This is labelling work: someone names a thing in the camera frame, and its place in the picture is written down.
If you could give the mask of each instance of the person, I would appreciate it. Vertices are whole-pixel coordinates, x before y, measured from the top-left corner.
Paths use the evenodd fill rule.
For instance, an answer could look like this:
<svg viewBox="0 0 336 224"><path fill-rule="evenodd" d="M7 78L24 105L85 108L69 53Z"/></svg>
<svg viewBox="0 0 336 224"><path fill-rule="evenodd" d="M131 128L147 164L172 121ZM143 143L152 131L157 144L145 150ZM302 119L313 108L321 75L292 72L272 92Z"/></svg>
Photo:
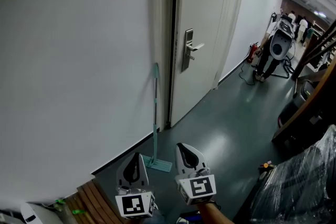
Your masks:
<svg viewBox="0 0 336 224"><path fill-rule="evenodd" d="M268 61L268 57L270 56L270 45L272 42L272 36L275 34L274 29L276 28L276 24L278 23L279 22L270 23L264 35L264 38L261 41L259 48L255 51L256 56L258 56L261 53L261 51L263 51L260 62L258 64L257 73L255 75L255 79L260 82L264 82L274 72L277 66L280 64L279 60L273 59L268 69L263 74L264 67Z"/></svg>
<svg viewBox="0 0 336 224"><path fill-rule="evenodd" d="M197 208L202 216L202 220L205 224L234 224L231 220L225 217L221 211L211 202L206 204L199 204ZM164 218L161 214L155 213L152 218L148 218L142 221L142 224L165 224ZM125 224L139 224L140 219L128 219ZM186 224L187 220L179 218L176 224Z"/></svg>
<svg viewBox="0 0 336 224"><path fill-rule="evenodd" d="M306 21L306 17L303 17L303 19L299 23L299 32L298 32L298 38L296 39L296 42L299 43L302 40L303 33L305 33L306 29L308 28L308 23Z"/></svg>
<svg viewBox="0 0 336 224"><path fill-rule="evenodd" d="M292 19L292 24L294 24L296 17L295 17L295 12L293 10L290 12L288 17Z"/></svg>
<svg viewBox="0 0 336 224"><path fill-rule="evenodd" d="M309 44L311 36L315 33L314 28L311 26L308 30L307 30L307 35L306 35L306 39L303 43L303 46L305 47L307 44Z"/></svg>

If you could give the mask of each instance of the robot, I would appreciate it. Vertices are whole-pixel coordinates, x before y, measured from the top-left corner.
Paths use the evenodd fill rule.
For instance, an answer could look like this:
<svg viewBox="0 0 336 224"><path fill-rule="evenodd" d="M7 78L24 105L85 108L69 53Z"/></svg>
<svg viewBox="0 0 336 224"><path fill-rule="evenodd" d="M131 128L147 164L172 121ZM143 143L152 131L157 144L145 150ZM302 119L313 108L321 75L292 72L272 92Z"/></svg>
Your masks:
<svg viewBox="0 0 336 224"><path fill-rule="evenodd" d="M292 45L294 37L292 24L285 18L281 18L275 25L274 30L275 34L272 37L270 53L274 59L282 60Z"/></svg>
<svg viewBox="0 0 336 224"><path fill-rule="evenodd" d="M177 189L187 205L209 202L216 194L215 176L210 173L204 155L194 147L178 143L175 149ZM149 187L145 164L140 153L128 157L117 170L115 197L123 218L151 218L155 197Z"/></svg>

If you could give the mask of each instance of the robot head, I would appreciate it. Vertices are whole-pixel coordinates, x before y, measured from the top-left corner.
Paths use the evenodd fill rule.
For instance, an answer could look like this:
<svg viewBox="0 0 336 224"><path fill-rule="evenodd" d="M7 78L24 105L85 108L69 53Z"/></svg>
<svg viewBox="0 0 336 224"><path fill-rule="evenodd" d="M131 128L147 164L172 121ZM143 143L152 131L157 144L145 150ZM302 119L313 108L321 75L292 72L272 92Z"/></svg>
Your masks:
<svg viewBox="0 0 336 224"><path fill-rule="evenodd" d="M291 24L285 19L281 19L276 28L270 45L270 53L274 59L282 60L292 44L293 30Z"/></svg>

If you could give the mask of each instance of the door lock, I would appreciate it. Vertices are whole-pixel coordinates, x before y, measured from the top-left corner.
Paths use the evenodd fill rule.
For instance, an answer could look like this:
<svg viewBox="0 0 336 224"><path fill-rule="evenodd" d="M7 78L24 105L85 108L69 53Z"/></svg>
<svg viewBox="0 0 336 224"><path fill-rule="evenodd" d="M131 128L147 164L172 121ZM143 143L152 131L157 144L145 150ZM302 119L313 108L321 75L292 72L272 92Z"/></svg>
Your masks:
<svg viewBox="0 0 336 224"><path fill-rule="evenodd" d="M204 43L202 43L202 44L197 45L196 47L193 47L193 35L194 35L194 30L192 28L185 32L182 72L189 67L190 60L195 60L195 57L192 56L190 53L192 51L197 51L204 46Z"/></svg>

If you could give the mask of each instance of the hand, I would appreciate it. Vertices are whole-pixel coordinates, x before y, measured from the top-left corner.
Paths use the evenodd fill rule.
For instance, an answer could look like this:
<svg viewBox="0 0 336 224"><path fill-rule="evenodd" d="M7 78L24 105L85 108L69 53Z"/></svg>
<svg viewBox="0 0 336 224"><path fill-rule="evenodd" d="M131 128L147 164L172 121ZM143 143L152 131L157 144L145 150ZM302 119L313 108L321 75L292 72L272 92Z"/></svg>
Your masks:
<svg viewBox="0 0 336 224"><path fill-rule="evenodd" d="M262 52L262 48L259 47L259 48L254 52L254 55L257 56L257 57L259 57L260 54L261 54L261 52Z"/></svg>

